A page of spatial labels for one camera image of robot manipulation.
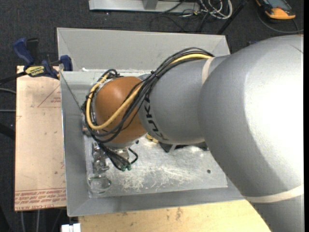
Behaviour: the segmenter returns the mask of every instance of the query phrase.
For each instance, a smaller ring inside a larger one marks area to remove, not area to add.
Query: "blue clamp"
[[[63,64],[65,71],[72,71],[73,65],[71,58],[68,55],[63,55],[60,60],[49,64],[47,60],[43,60],[41,65],[33,65],[35,59],[27,49],[26,38],[21,38],[13,45],[15,53],[26,62],[24,72],[31,77],[46,76],[59,79],[59,72],[53,68],[53,64]]]

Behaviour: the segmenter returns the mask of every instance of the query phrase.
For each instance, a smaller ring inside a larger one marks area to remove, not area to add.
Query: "cable bundle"
[[[118,169],[123,170],[119,168],[117,164],[115,164],[113,158],[116,158],[119,162],[122,163],[122,165],[130,168],[131,164],[137,160],[138,155],[129,148],[129,151],[131,151],[136,156],[136,158],[132,162],[129,162],[127,159],[118,155],[113,150],[108,149],[104,144],[112,141],[121,131],[123,131],[129,126],[133,118],[136,116],[138,110],[140,109],[142,105],[142,100],[144,99],[145,95],[151,92],[154,85],[166,72],[168,72],[169,70],[171,70],[172,68],[181,63],[211,57],[213,57],[211,53],[195,47],[184,49],[168,57],[155,71],[151,71],[151,73],[148,75],[146,79],[140,81],[131,89],[131,91],[129,92],[128,96],[126,97],[122,105],[119,107],[119,109],[107,121],[105,121],[101,125],[97,124],[94,115],[94,109],[93,109],[94,95],[98,91],[100,85],[103,84],[107,79],[120,78],[120,75],[116,70],[110,69],[107,70],[99,78],[97,83],[91,88],[89,94],[86,96],[86,100],[84,102],[84,105],[82,106],[82,110],[85,116],[85,125],[90,131],[93,139],[98,142],[102,150],[107,154],[107,156],[111,159],[112,163]],[[127,109],[125,110],[122,120],[113,129],[106,131],[105,128],[109,126],[115,120],[115,118],[119,116],[119,114],[122,111],[124,111],[126,107]],[[132,112],[136,107],[138,107],[138,109],[136,110],[133,118],[131,119],[129,124],[124,127],[124,123],[129,118],[129,116],[132,114]]]
[[[225,0],[198,0],[202,12],[206,12],[217,19],[228,19],[233,13],[233,6],[230,0],[226,0],[227,5],[225,9],[224,1]]]

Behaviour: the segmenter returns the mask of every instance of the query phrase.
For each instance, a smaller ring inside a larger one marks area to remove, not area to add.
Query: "yellow cable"
[[[184,60],[184,59],[187,59],[187,58],[211,58],[211,57],[208,56],[208,55],[204,55],[204,54],[189,54],[187,56],[183,56],[183,57],[180,57],[178,59],[175,59],[172,63],[176,63],[178,61],[181,61],[181,60]],[[85,115],[86,115],[89,127],[91,129],[93,129],[93,130],[101,130],[101,129],[109,126],[119,116],[119,114],[124,110],[124,108],[128,104],[130,104],[131,101],[134,100],[134,98],[137,95],[139,89],[141,88],[141,86],[137,87],[136,90],[125,100],[125,102],[117,109],[117,111],[108,120],[106,120],[103,124],[101,124],[99,126],[95,126],[92,123],[91,118],[90,118],[90,102],[91,102],[91,99],[93,97],[94,91],[97,89],[97,87],[101,83],[105,82],[107,76],[108,76],[108,74],[103,76],[103,78],[91,88],[89,96],[88,96],[87,101],[86,101]]]

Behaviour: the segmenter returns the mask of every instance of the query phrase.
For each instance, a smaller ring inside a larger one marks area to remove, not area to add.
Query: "orange device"
[[[296,17],[286,0],[255,0],[270,19],[288,20]]]

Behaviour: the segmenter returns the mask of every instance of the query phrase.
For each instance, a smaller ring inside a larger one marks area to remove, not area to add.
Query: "yellow clamp label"
[[[45,67],[44,66],[30,66],[25,72],[31,76],[36,76],[38,74],[44,73]]]

